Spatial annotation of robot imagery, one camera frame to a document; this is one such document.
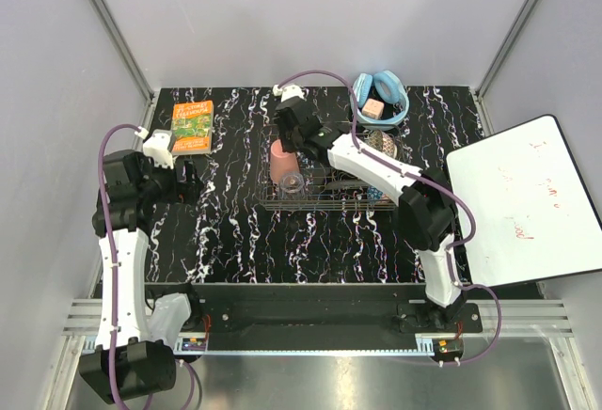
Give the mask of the clear glass bowl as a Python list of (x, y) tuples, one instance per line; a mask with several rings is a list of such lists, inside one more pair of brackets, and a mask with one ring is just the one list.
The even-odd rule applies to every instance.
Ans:
[(348, 189), (364, 189), (369, 188), (370, 185), (362, 180), (357, 179), (344, 179), (344, 180), (333, 180), (329, 181), (324, 186), (325, 192), (335, 192)]

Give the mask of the blue triangle patterned bowl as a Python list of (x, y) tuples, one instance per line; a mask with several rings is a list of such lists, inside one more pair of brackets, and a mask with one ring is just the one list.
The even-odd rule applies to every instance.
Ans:
[(393, 199), (373, 186), (367, 189), (367, 199), (371, 204), (392, 202)]

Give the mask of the brown floral patterned bowl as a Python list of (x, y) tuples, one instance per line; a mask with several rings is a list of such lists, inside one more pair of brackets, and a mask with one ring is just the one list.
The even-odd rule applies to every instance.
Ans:
[(400, 148), (390, 134), (374, 130), (367, 135), (365, 142), (371, 148), (386, 154), (387, 157), (395, 160), (400, 159)]

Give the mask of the clear drinking glass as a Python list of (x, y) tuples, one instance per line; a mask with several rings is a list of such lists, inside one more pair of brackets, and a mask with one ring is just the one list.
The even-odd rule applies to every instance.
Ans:
[(306, 196), (305, 179), (300, 172), (285, 173), (277, 186), (280, 200), (302, 200)]

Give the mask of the pink plastic cup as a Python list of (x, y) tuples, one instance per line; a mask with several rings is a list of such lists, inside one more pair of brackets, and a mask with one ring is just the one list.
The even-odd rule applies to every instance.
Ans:
[(273, 184), (279, 184), (282, 177), (288, 173), (299, 172), (296, 154), (286, 152), (279, 139), (271, 144), (269, 166)]

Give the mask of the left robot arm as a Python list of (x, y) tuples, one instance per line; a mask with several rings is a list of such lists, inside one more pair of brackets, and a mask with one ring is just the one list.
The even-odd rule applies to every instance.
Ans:
[(174, 387), (177, 338), (202, 322), (189, 285), (161, 293), (148, 307), (144, 270), (156, 205), (191, 205), (203, 184), (190, 160), (163, 167), (134, 150), (105, 155), (99, 184), (92, 225), (103, 260), (102, 313), (79, 373), (104, 402), (124, 408), (128, 400)]

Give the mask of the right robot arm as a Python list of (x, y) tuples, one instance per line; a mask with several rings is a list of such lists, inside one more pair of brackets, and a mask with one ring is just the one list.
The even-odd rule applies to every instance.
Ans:
[(277, 105), (275, 123), (286, 152), (302, 152), (382, 192), (398, 210), (399, 231), (419, 254), (427, 303), (422, 317), (438, 331), (459, 323), (466, 297), (454, 258), (457, 205), (446, 174), (397, 161), (344, 126), (324, 125), (305, 99)]

